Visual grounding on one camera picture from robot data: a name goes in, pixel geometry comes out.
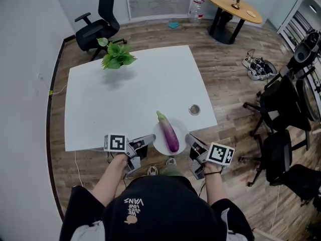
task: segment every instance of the round wooden table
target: round wooden table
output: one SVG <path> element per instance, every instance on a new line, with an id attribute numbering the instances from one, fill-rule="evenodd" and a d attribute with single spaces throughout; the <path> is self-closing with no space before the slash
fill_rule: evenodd
<path id="1" fill-rule="evenodd" d="M 209 34 L 212 38 L 216 39 L 217 41 L 223 44 L 234 43 L 235 38 L 239 33 L 240 29 L 242 28 L 245 21 L 256 23 L 256 24 L 262 23 L 262 16 L 260 15 L 260 13 L 244 0 L 240 0 L 239 10 L 231 6 L 232 4 L 236 3 L 236 1 L 233 1 L 233 0 L 209 0 L 209 1 L 211 1 L 211 3 L 215 4 L 218 7 L 212 26 L 209 30 Z M 233 34 L 225 28 L 217 27 L 217 24 L 219 22 L 219 19 L 223 10 L 241 19 Z M 255 17 L 249 15 L 247 13 L 248 11 L 250 13 L 253 13 Z"/>

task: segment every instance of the wristband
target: wristband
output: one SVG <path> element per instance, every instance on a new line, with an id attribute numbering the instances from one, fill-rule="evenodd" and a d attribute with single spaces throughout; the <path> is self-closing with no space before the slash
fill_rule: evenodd
<path id="1" fill-rule="evenodd" d="M 206 176 L 206 175 L 211 175 L 211 174 L 216 174 L 216 173 L 221 174 L 221 172 L 220 172 L 220 171 L 217 171 L 217 172 L 205 173 L 205 174 L 204 174 L 204 176 Z"/>

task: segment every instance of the white table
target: white table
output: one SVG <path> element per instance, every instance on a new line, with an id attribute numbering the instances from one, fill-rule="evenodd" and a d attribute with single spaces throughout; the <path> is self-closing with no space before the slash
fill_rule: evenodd
<path id="1" fill-rule="evenodd" d="M 131 139 L 153 134 L 156 111 L 180 120 L 189 132 L 217 125 L 213 108 L 188 46 L 132 52 L 137 60 L 119 70 L 101 61 L 70 69 L 65 105 L 66 151 L 103 147 L 108 133 Z M 189 106 L 197 104 L 197 116 Z"/>

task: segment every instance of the water bottle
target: water bottle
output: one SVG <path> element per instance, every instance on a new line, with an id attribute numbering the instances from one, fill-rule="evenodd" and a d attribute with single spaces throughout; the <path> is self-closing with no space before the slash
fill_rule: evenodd
<path id="1" fill-rule="evenodd" d="M 199 24 L 201 22 L 201 19 L 203 18 L 203 13 L 202 13 L 202 4 L 204 3 L 204 0 L 194 0 L 190 13 L 189 13 L 189 20 L 191 23 L 196 23 Z"/>

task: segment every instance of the wooden floor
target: wooden floor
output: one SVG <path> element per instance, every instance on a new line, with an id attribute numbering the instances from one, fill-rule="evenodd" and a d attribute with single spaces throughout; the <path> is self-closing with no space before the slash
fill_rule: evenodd
<path id="1" fill-rule="evenodd" d="M 258 144 L 249 137 L 259 118 L 257 112 L 242 107 L 243 102 L 256 102 L 256 92 L 262 89 L 265 82 L 252 81 L 241 64 L 246 52 L 255 49 L 256 57 L 264 57 L 271 61 L 277 69 L 286 64 L 291 53 L 284 45 L 281 37 L 265 26 L 262 29 L 244 25 L 234 45 L 220 44 L 207 33 L 210 21 L 203 21 L 194 26 L 186 20 L 180 20 L 177 29 L 168 28 L 168 20 L 142 22 L 122 26 L 115 37 L 125 38 L 131 46 L 131 51 L 148 48 L 189 45 L 197 66 L 208 91 L 218 125 L 195 132 L 194 134 L 205 142 L 217 142 L 236 148 L 236 154 L 231 166 L 223 174 L 223 180 L 230 199 L 235 202 L 246 215 L 251 227 L 270 232 L 274 218 L 278 187 L 270 187 L 262 173 L 253 187 L 246 183 L 256 173 L 255 165 L 239 164 L 239 156 L 260 156 Z M 236 24 L 229 23 L 233 29 Z M 89 61 L 93 51 L 81 51 L 75 40 L 66 43 L 59 62 L 54 92 L 61 90 L 68 81 L 69 69 Z M 79 185 L 75 154 L 65 152 L 64 145 L 64 89 L 54 95 L 51 108 L 50 145 L 53 174 L 60 204 L 65 211 L 73 186 Z M 304 132 L 289 128 L 292 143 L 304 139 Z M 266 137 L 266 128 L 259 132 Z M 84 186 L 91 189 L 100 179 L 108 166 L 104 153 L 83 151 L 77 152 L 77 163 Z M 198 192 L 202 181 L 197 181 L 189 171 L 191 161 L 188 159 L 189 150 L 185 150 L 177 158 L 179 169 L 191 181 Z M 167 157 L 154 149 L 149 149 L 147 158 L 142 162 L 142 168 L 136 176 L 146 173 L 149 165 L 161 169 Z M 311 137 L 311 148 L 296 150 L 293 154 L 293 164 L 303 164 L 314 169 L 320 166 L 320 145 L 317 136 Z M 124 190 L 121 183 L 117 193 Z M 206 192 L 201 195 L 206 199 Z M 305 227 L 315 214 L 312 204 L 300 207 L 300 199 L 288 188 L 281 186 L 279 190 L 276 219 L 271 230 L 274 236 L 283 240 L 305 239 Z"/>

